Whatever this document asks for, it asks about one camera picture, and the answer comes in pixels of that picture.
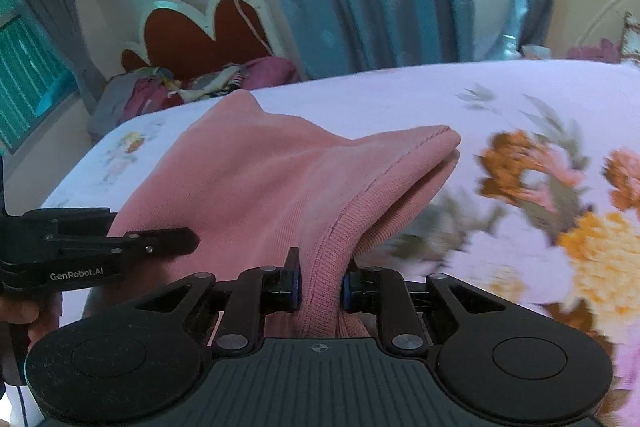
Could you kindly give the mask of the person's left hand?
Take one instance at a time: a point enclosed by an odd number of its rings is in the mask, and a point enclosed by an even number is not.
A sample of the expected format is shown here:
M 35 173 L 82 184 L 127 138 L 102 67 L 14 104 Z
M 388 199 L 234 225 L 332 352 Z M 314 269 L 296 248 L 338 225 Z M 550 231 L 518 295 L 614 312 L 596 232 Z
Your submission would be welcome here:
M 1 297 L 1 321 L 27 326 L 27 348 L 60 327 L 63 297 L 60 293 L 43 300 L 20 300 Z

